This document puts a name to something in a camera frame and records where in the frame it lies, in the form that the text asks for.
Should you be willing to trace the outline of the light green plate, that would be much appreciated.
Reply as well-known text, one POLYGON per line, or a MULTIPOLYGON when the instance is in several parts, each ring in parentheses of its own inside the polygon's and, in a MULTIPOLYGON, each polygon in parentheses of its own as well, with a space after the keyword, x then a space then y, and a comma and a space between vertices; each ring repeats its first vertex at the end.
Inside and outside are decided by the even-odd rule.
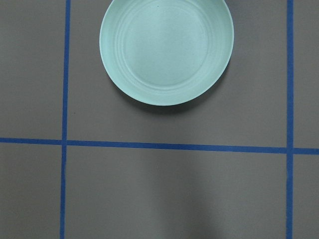
POLYGON ((99 36, 112 82, 155 106, 183 104, 209 90, 227 68, 233 45, 223 0, 114 0, 99 36))

